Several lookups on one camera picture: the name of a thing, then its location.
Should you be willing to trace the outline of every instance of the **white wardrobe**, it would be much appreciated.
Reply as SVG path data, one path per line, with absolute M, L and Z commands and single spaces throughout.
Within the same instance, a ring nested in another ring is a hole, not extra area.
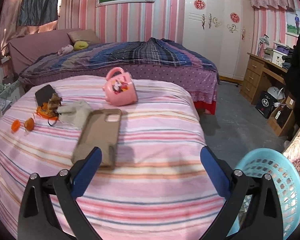
M 220 76 L 243 80 L 253 25 L 250 0 L 186 0 L 183 46 L 211 60 Z

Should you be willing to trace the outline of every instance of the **desk drawer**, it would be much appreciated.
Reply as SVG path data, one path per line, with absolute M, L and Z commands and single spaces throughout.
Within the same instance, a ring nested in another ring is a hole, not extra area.
M 256 60 L 253 60 L 252 58 L 250 58 L 247 69 L 250 69 L 254 73 L 257 73 L 259 76 L 261 76 L 263 66 L 264 66 L 264 63 L 260 63 Z
M 257 73 L 247 69 L 244 79 L 252 84 L 254 87 L 258 87 L 260 76 Z
M 242 83 L 241 90 L 249 97 L 253 98 L 254 94 L 257 91 L 257 88 L 250 84 L 247 80 L 244 80 Z

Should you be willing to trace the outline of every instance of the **red bed skirt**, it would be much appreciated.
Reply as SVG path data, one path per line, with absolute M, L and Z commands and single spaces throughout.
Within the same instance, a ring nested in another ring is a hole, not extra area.
M 196 109 L 205 109 L 206 114 L 215 114 L 216 113 L 216 101 L 212 101 L 211 104 L 205 103 L 203 101 L 194 102 Z

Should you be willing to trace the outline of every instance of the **plaid comforter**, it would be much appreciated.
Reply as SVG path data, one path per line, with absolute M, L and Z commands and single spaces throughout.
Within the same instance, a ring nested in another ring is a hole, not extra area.
M 167 67 L 197 67 L 218 72 L 216 66 L 198 53 L 170 40 L 150 38 L 147 42 L 97 44 L 59 57 L 40 57 L 21 72 L 21 78 L 51 75 L 64 71 L 93 70 L 101 67 L 135 64 Z

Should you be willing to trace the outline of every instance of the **pillow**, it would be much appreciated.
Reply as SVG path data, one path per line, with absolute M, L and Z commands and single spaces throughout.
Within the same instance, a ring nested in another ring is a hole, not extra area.
M 76 43 L 77 41 L 85 41 L 89 45 L 100 43 L 100 39 L 92 29 L 69 32 L 68 36 L 73 43 Z

